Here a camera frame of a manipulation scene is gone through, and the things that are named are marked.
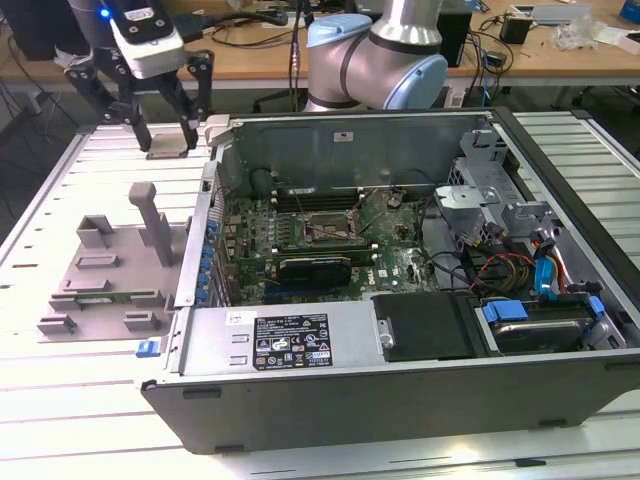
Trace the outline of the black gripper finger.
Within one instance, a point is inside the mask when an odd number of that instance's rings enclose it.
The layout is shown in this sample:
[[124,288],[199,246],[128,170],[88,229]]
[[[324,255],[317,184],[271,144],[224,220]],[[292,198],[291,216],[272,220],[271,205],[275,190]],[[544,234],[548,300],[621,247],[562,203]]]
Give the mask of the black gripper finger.
[[98,76],[98,68],[93,63],[71,65],[64,71],[71,85],[106,123],[119,123],[130,127],[140,150],[148,152],[152,136],[138,101],[134,98],[133,77],[122,63],[117,63],[111,68],[111,72],[118,86],[118,96],[107,90]]
[[158,79],[158,90],[179,117],[186,147],[192,150],[198,141],[200,121],[212,111],[211,92],[214,53],[210,50],[188,52],[186,69],[197,83],[197,96],[192,99],[183,88],[176,71],[163,73]]

